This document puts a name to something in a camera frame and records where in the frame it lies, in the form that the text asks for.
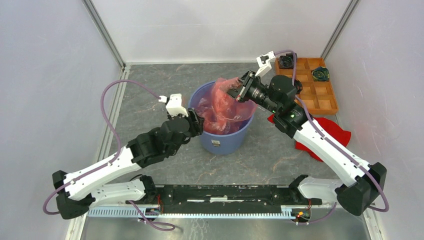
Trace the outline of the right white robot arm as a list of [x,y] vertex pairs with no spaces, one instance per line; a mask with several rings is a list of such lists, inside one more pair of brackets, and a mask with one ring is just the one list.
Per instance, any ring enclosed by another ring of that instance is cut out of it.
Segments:
[[340,204],[355,216],[366,209],[388,212],[390,206],[384,194],[387,169],[379,162],[370,164],[326,132],[297,96],[300,91],[293,77],[276,75],[269,84],[263,84],[256,73],[248,71],[225,92],[237,102],[252,101],[270,111],[280,132],[307,147],[339,177],[299,176],[288,191],[293,203],[320,199]]

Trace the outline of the red translucent trash bag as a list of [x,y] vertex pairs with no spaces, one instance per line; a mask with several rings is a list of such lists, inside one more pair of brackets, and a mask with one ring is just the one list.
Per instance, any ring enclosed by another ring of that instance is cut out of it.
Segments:
[[257,109],[254,102],[238,102],[227,93],[241,85],[238,77],[218,78],[204,93],[198,94],[199,99],[194,101],[193,108],[204,118],[204,132],[229,135],[239,131],[242,124],[253,116]]

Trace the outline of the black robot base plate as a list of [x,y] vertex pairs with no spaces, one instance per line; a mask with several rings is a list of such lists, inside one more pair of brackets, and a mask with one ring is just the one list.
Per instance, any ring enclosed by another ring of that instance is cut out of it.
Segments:
[[163,214],[271,214],[281,206],[319,206],[287,185],[157,185],[137,205],[156,205]]

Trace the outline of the blue plastic trash bin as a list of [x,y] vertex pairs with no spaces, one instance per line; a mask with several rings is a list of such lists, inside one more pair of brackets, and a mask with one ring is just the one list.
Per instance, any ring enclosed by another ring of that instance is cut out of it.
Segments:
[[[212,89],[214,84],[214,81],[210,81],[197,88],[188,101],[188,107],[196,107],[201,98]],[[242,145],[253,119],[254,114],[249,119],[242,121],[239,130],[231,134],[212,134],[204,130],[202,135],[199,136],[200,143],[205,150],[212,154],[232,154]]]

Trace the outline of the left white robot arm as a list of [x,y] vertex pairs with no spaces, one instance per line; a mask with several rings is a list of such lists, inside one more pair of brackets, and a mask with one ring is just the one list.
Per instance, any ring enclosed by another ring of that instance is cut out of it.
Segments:
[[187,116],[170,118],[160,127],[139,134],[102,161],[72,173],[62,170],[53,173],[58,213],[69,220],[101,205],[130,201],[153,203],[158,191],[150,176],[143,175],[129,182],[110,182],[174,156],[182,145],[203,133],[204,122],[194,108],[189,108]]

